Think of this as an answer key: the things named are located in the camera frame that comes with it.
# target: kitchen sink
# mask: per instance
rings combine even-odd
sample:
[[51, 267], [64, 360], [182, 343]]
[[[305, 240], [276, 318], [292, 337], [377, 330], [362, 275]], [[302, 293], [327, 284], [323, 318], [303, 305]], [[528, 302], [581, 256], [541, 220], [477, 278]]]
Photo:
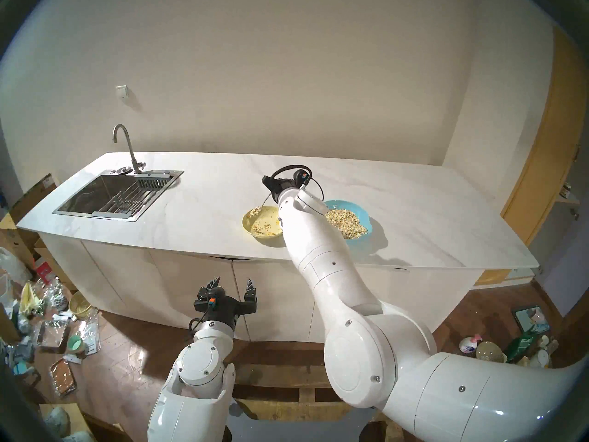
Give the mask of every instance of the kitchen sink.
[[134, 222], [184, 171], [119, 175], [106, 170], [53, 211], [55, 214]]

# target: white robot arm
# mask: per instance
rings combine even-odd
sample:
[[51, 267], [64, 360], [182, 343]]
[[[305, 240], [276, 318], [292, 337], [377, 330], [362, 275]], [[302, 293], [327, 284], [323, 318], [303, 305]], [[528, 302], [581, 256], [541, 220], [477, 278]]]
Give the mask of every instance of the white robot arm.
[[[292, 179], [275, 178], [288, 169], [299, 170]], [[530, 369], [436, 353], [423, 323], [366, 287], [345, 240], [325, 219], [326, 205], [305, 190], [311, 177], [309, 168], [295, 165], [262, 181], [279, 205], [286, 247], [325, 324], [325, 368], [338, 396], [382, 410], [424, 441], [528, 440], [554, 414], [587, 358], [564, 369]], [[202, 327], [181, 352], [152, 413], [150, 440], [221, 441], [234, 384], [233, 365], [222, 367], [232, 346], [228, 328], [223, 337]], [[215, 345], [222, 350], [219, 369], [207, 382], [203, 371], [212, 360], [201, 354]], [[180, 380], [196, 397], [179, 396]]]

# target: cabinet door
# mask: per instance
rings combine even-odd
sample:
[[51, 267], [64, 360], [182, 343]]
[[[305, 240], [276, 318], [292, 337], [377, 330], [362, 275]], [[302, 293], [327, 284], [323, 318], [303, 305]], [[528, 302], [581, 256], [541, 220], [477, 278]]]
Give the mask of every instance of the cabinet door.
[[358, 266], [372, 293], [405, 309], [434, 331], [468, 293], [482, 269]]
[[41, 239], [78, 290], [94, 307], [122, 314], [126, 306], [80, 239], [41, 234]]
[[174, 307], [149, 251], [137, 247], [82, 241], [100, 271], [125, 303], [126, 317], [188, 327], [190, 318]]
[[247, 279], [257, 289], [257, 312], [246, 315], [252, 341], [302, 341], [309, 339], [313, 295], [291, 262], [234, 261], [239, 293]]
[[[186, 316], [188, 320], [202, 316], [200, 312], [194, 310], [194, 300], [200, 287], [215, 277], [221, 277], [220, 285], [225, 289], [227, 296], [238, 301], [243, 300], [235, 285], [231, 260], [167, 250], [150, 250], [150, 254], [164, 279], [169, 304]], [[235, 337], [245, 341], [250, 339], [244, 317], [239, 317], [237, 320]]]
[[315, 304], [313, 306], [313, 318], [311, 319], [311, 329], [309, 330], [309, 342], [325, 342], [325, 325], [319, 309]]

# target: kitchen counter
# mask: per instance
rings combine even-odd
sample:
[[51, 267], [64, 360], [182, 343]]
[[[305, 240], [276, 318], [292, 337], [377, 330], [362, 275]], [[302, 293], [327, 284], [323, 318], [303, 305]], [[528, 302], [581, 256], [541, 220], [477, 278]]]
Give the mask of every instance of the kitchen counter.
[[[242, 216], [268, 191], [264, 174], [305, 164], [326, 200], [345, 199], [371, 216], [370, 238], [352, 243], [356, 264], [427, 268], [534, 268], [537, 261], [485, 199], [452, 169], [386, 161], [224, 154], [136, 153], [145, 169], [184, 170], [136, 221], [53, 214], [72, 194], [106, 169], [130, 164], [128, 153], [107, 153], [63, 182], [20, 228], [146, 249], [254, 260], [289, 260], [281, 238], [260, 240], [241, 226]], [[292, 176], [287, 172], [284, 177]], [[319, 194], [311, 182], [309, 190]]]

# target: cereal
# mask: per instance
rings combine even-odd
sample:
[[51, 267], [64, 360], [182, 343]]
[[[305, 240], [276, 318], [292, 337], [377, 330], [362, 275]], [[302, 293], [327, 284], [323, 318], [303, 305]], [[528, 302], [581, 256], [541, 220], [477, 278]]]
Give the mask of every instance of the cereal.
[[325, 214], [325, 218], [340, 230], [344, 239], [357, 239], [368, 232], [356, 214], [346, 209], [332, 209]]

